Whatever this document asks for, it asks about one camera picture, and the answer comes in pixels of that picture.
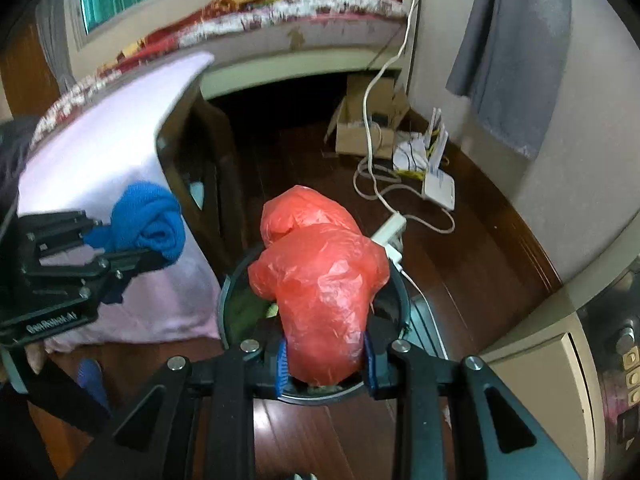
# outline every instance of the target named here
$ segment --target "white cable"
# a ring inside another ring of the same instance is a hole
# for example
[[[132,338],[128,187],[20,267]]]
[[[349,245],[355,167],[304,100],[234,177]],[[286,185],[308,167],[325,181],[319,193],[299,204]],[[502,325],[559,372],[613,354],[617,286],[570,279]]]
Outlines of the white cable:
[[[387,62],[382,66],[382,68],[380,68],[380,71],[376,74],[376,76],[371,80],[371,82],[367,86],[367,89],[364,92],[364,97],[362,99],[362,120],[364,121],[364,130],[367,134],[367,167],[369,169],[369,174],[373,181],[373,191],[378,197],[378,199],[380,200],[380,202],[382,202],[383,205],[387,209],[389,209],[389,212],[391,214],[398,213],[398,211],[393,209],[389,205],[389,203],[384,199],[384,197],[382,196],[382,193],[378,191],[378,181],[376,180],[376,175],[373,173],[373,145],[371,141],[371,130],[369,127],[369,112],[367,110],[367,101],[369,99],[369,93],[371,92],[371,89],[380,80],[382,75],[386,72],[386,69],[389,68],[398,59],[400,59],[400,56],[402,56],[402,53],[406,48],[406,44],[409,41],[409,32],[411,31],[411,18],[414,15],[415,1],[416,0],[411,0],[411,7],[409,8],[409,13],[407,14],[407,26],[404,32],[404,40],[402,40],[402,45],[400,46],[398,53],[392,58],[390,58],[389,60],[387,60]]]
[[[406,272],[404,272],[404,269],[400,269],[400,273],[409,281],[409,283],[411,283],[414,286],[415,290],[420,292],[420,295],[422,296],[424,303],[427,305],[427,310],[429,311],[429,316],[431,316],[433,327],[436,329],[436,336],[438,337],[438,344],[440,345],[440,349],[442,350],[442,356],[445,359],[449,359],[449,355],[447,354],[447,349],[444,348],[444,343],[442,341],[442,337],[440,336],[440,330],[438,330],[438,324],[436,323],[436,319],[433,317],[433,312],[431,311],[431,305],[427,301],[427,298],[425,297],[424,293],[420,290],[420,287],[417,286],[414,280],[411,279],[411,276],[409,276]]]
[[[358,167],[356,168],[356,171],[353,173],[353,189],[356,190],[356,193],[366,200],[380,200],[380,202],[383,203],[383,205],[389,210],[391,214],[394,214],[394,213],[399,214],[399,211],[396,211],[393,207],[391,207],[391,205],[389,205],[389,202],[385,200],[383,196],[385,193],[388,193],[389,191],[392,191],[395,189],[405,189],[405,190],[411,191],[412,193],[415,193],[420,198],[422,198],[422,195],[420,192],[416,191],[414,188],[407,186],[406,184],[402,184],[402,179],[398,176],[396,172],[388,168],[385,168],[384,166],[380,166],[379,164],[373,163],[374,151],[373,151],[373,142],[371,139],[371,129],[369,124],[369,111],[367,110],[367,101],[369,99],[369,93],[371,92],[371,89],[376,85],[376,83],[380,80],[380,78],[382,78],[383,74],[386,72],[386,69],[389,68],[398,59],[400,59],[400,56],[402,56],[402,53],[406,48],[406,44],[409,41],[409,33],[411,31],[411,18],[414,15],[415,6],[416,6],[416,0],[411,0],[411,7],[409,8],[409,13],[407,14],[407,28],[404,32],[404,40],[402,40],[402,45],[400,46],[398,53],[392,58],[390,58],[389,60],[387,60],[387,62],[382,66],[382,68],[380,68],[379,72],[371,80],[371,82],[367,86],[367,89],[364,92],[364,97],[362,99],[362,119],[364,120],[364,130],[365,130],[365,133],[367,134],[367,156],[358,163]],[[430,128],[433,128],[434,126],[433,123],[434,121],[432,120],[430,124]],[[376,152],[377,152],[380,146],[382,145],[382,129],[380,128],[379,124],[375,122],[373,122],[373,124],[375,124],[375,126],[378,128],[378,133],[380,134],[380,140],[378,143],[378,147],[376,149]],[[367,170],[369,171],[368,175],[364,173],[363,164],[365,162],[367,164]],[[384,173],[387,173],[390,176],[376,175],[373,171],[374,169],[378,171],[383,171]],[[374,195],[367,195],[360,191],[360,189],[358,188],[358,184],[356,182],[359,176],[368,176],[373,181]],[[391,186],[385,187],[385,189],[383,189],[381,192],[378,189],[379,179],[382,182],[390,182]],[[443,211],[451,220],[451,227],[445,230],[438,229],[437,227],[434,227],[433,225],[429,224],[427,221],[423,220],[422,218],[419,218],[414,215],[405,215],[405,218],[410,218],[412,220],[420,222],[421,224],[426,225],[428,228],[433,229],[437,233],[449,234],[455,230],[456,222],[454,221],[453,217],[449,214],[448,211],[446,211],[445,209],[443,209]]]

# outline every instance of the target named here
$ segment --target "wire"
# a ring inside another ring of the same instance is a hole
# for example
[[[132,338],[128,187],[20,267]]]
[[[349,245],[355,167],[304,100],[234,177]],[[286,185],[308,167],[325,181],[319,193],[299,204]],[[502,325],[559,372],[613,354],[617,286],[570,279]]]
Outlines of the wire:
[[[386,63],[380,68],[379,72],[376,74],[376,76],[371,80],[371,82],[367,86],[367,89],[364,92],[364,97],[362,99],[362,119],[364,120],[364,129],[367,134],[367,168],[369,170],[369,174],[373,181],[374,193],[376,194],[380,202],[382,202],[382,204],[389,210],[391,214],[398,213],[398,211],[393,209],[389,205],[389,202],[387,202],[385,198],[382,196],[382,193],[379,192],[378,181],[376,180],[376,175],[373,173],[373,146],[371,142],[371,129],[369,127],[369,111],[367,110],[367,101],[369,100],[369,94],[371,93],[371,89],[375,86],[375,84],[378,81],[380,81],[380,78],[382,78],[382,75],[386,72],[386,69],[389,68],[398,59],[400,59],[400,56],[402,56],[402,53],[406,48],[406,44],[409,41],[409,32],[411,30],[411,17],[414,15],[415,3],[416,3],[416,0],[411,0],[411,7],[409,8],[409,13],[407,14],[408,25],[404,32],[404,40],[402,40],[402,45],[400,46],[400,49],[398,49],[398,53],[395,56],[389,58],[386,61]]]
[[[420,6],[420,4],[422,3],[422,0],[418,0],[416,2],[416,7]],[[396,29],[396,31],[394,32],[393,36],[391,38],[389,38],[389,40],[385,43],[385,45],[380,49],[380,51],[373,57],[373,59],[371,61],[369,61],[369,64],[367,65],[367,69],[370,69],[373,64],[376,62],[376,60],[382,55],[382,53],[387,49],[387,47],[391,44],[391,42],[396,38],[396,36],[398,35],[398,32],[400,32],[402,30],[402,26],[398,27]]]
[[[388,193],[389,191],[392,191],[394,189],[405,189],[405,190],[409,190],[412,193],[422,197],[421,193],[419,193],[418,191],[416,191],[414,188],[407,186],[406,184],[402,184],[402,180],[401,178],[398,176],[397,173],[389,170],[388,168],[385,168],[384,166],[379,166],[377,164],[373,163],[373,155],[374,155],[374,151],[373,151],[373,141],[371,138],[371,129],[370,129],[370,124],[375,124],[376,127],[378,128],[378,132],[380,134],[380,142],[378,143],[378,148],[376,149],[376,151],[380,148],[380,146],[382,145],[382,129],[380,128],[380,125],[375,123],[374,121],[369,121],[369,110],[367,108],[367,102],[369,100],[369,94],[371,92],[371,89],[376,85],[376,83],[378,81],[380,81],[380,78],[382,78],[383,74],[386,72],[386,69],[389,68],[393,63],[395,63],[398,59],[400,59],[400,56],[402,56],[402,53],[404,52],[405,48],[406,48],[406,44],[409,41],[409,33],[411,31],[411,18],[412,15],[414,14],[414,10],[416,7],[417,1],[416,0],[411,0],[411,7],[409,8],[409,13],[407,14],[407,28],[404,31],[404,40],[402,40],[402,45],[400,46],[400,48],[398,49],[398,53],[391,57],[390,59],[388,59],[386,61],[386,63],[380,68],[380,70],[378,71],[378,73],[376,74],[376,76],[370,81],[369,85],[367,85],[367,89],[364,92],[364,97],[362,98],[362,119],[364,121],[364,130],[367,136],[367,156],[365,158],[363,158],[359,163],[358,166],[356,168],[356,171],[353,173],[353,189],[356,190],[356,193],[358,195],[360,195],[361,197],[365,198],[366,200],[380,200],[380,202],[382,202],[382,204],[388,209],[388,211],[391,214],[401,214],[399,211],[397,211],[396,209],[394,209],[389,202],[386,201],[385,197],[383,196],[385,193]],[[362,171],[362,164],[366,162],[367,163],[367,171],[369,172],[369,178],[372,180],[373,182],[373,193],[374,195],[366,195],[363,192],[360,191],[360,189],[358,188],[358,184],[357,184],[357,179],[359,176],[363,175],[363,171]],[[383,171],[385,173],[390,174],[391,177],[388,176],[376,176],[376,174],[374,173],[374,169],[379,170],[379,171]],[[378,179],[380,179],[381,181],[384,182],[390,182],[391,186],[387,186],[385,187],[385,189],[382,190],[382,192],[378,189]],[[451,227],[449,229],[443,230],[443,229],[438,229],[437,227],[434,227],[433,225],[429,224],[427,221],[417,217],[417,216],[413,216],[413,215],[408,215],[405,216],[405,218],[408,219],[412,219],[415,221],[420,222],[421,224],[427,226],[430,229],[433,229],[434,231],[436,231],[437,233],[441,233],[441,234],[449,234],[452,233],[455,228],[456,228],[456,223],[453,219],[453,217],[449,214],[449,212],[447,212],[445,209],[443,209],[443,211],[446,213],[446,215],[450,218],[451,220]]]
[[[411,151],[411,160],[414,162],[415,171],[418,170],[418,163],[415,161],[414,157],[414,138],[409,134],[409,150]]]
[[[438,330],[438,324],[436,323],[436,319],[433,317],[433,312],[431,311],[431,305],[429,304],[429,301],[427,301],[427,298],[424,295],[424,293],[420,290],[420,287],[415,284],[414,280],[411,279],[411,276],[409,276],[404,271],[404,269],[401,268],[400,273],[407,279],[407,281],[409,281],[409,283],[411,283],[414,286],[415,290],[420,292],[420,295],[422,296],[424,303],[427,305],[427,310],[429,311],[429,316],[431,317],[431,321],[433,322],[433,327],[436,329],[436,336],[438,337],[438,344],[440,345],[440,349],[442,350],[442,355],[445,359],[449,359],[449,355],[447,354],[447,349],[444,348],[444,343],[442,341],[442,337],[440,336],[440,330]]]

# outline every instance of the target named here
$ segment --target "metal bolt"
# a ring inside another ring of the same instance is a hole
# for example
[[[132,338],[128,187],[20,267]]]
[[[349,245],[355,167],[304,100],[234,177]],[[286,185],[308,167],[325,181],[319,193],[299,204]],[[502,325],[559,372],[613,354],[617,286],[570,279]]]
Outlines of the metal bolt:
[[[411,350],[411,343],[405,341],[404,339],[396,339],[391,343],[391,348],[393,348],[396,352],[406,354],[409,350]]]
[[[182,370],[184,366],[187,364],[187,359],[182,357],[181,355],[174,355],[173,357],[169,357],[169,360],[166,362],[169,370],[177,372],[178,370]]]
[[[465,365],[471,370],[479,370],[484,366],[484,361],[479,357],[471,356],[465,359]]]
[[[255,339],[245,339],[240,343],[240,349],[247,354],[251,352],[255,352],[260,348],[260,343],[258,343]]]

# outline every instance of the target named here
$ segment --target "wall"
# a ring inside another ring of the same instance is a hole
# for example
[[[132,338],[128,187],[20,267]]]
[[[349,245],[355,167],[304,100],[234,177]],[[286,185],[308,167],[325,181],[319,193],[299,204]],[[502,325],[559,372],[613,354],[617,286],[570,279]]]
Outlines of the wall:
[[[568,280],[600,254],[640,205],[640,50],[606,0],[572,0],[572,38],[538,158],[484,133],[444,86],[473,0],[423,0],[410,100],[440,106],[452,140],[507,196]]]

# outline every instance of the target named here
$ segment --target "baseboard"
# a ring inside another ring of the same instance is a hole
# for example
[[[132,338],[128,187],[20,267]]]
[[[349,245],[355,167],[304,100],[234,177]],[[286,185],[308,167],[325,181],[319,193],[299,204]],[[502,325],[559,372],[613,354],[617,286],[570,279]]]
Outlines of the baseboard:
[[[417,131],[428,126],[428,121],[414,110],[409,111],[406,120]],[[509,200],[459,147],[449,142],[445,154],[449,159],[446,171],[456,181],[457,197],[469,204],[504,253],[530,292],[531,307],[538,306],[562,287],[545,250]]]

